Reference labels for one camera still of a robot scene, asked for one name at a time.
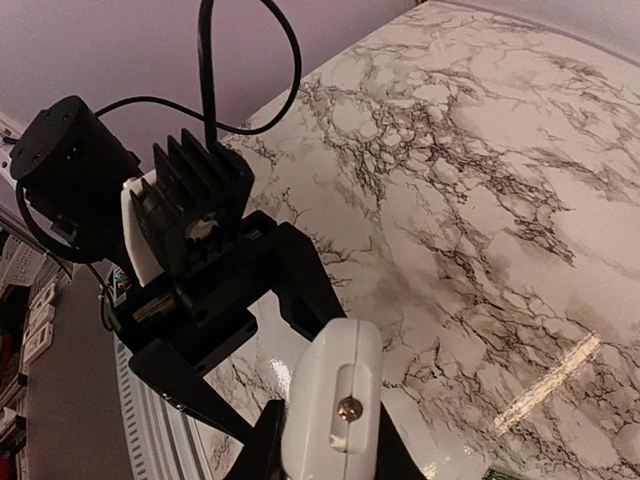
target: red object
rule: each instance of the red object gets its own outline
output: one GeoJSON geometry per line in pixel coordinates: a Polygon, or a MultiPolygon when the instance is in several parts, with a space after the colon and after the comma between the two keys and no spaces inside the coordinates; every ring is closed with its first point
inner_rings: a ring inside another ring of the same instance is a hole
{"type": "Polygon", "coordinates": [[[15,480],[13,457],[0,458],[0,480],[15,480]]]}

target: gray floor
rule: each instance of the gray floor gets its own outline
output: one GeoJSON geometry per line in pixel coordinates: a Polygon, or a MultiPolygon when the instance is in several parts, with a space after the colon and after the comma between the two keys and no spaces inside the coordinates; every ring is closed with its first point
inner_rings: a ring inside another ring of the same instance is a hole
{"type": "Polygon", "coordinates": [[[113,337],[100,323],[98,292],[86,267],[76,271],[56,301],[53,344],[31,365],[30,480],[132,478],[113,337]]]}

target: marble pattern surface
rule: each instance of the marble pattern surface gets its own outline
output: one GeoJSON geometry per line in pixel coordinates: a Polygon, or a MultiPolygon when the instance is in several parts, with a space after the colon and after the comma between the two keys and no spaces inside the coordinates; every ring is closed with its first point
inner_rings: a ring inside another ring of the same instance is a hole
{"type": "MultiPolygon", "coordinates": [[[[640,479],[640,70],[429,2],[228,143],[252,207],[307,232],[380,327],[383,401],[425,477],[640,479]]],[[[275,297],[254,310],[257,338],[207,377],[250,421],[305,348],[275,297]]],[[[239,446],[201,435],[223,478],[239,446]]]]}

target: brass screw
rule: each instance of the brass screw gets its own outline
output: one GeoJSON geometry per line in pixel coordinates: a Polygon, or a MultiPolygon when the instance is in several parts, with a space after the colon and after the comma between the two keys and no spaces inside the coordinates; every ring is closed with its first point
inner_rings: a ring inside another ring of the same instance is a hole
{"type": "Polygon", "coordinates": [[[338,402],[338,416],[346,422],[355,422],[362,416],[362,410],[362,403],[353,397],[346,397],[338,402]]]}

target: white wall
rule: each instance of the white wall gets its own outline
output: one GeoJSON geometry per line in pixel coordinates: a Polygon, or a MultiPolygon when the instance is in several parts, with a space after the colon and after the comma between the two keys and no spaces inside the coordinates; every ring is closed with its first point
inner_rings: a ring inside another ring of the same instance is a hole
{"type": "Polygon", "coordinates": [[[451,3],[533,21],[640,64],[640,0],[455,0],[451,3]]]}
{"type": "MultiPolygon", "coordinates": [[[[305,72],[414,5],[414,0],[276,0],[293,25],[305,72]]],[[[130,95],[159,95],[200,110],[199,0],[0,0],[0,111],[28,124],[69,94],[94,109],[130,95]]],[[[214,50],[219,118],[238,123],[291,82],[286,37],[258,0],[218,0],[214,50]]],[[[143,160],[183,126],[163,107],[104,117],[143,160]]]]}

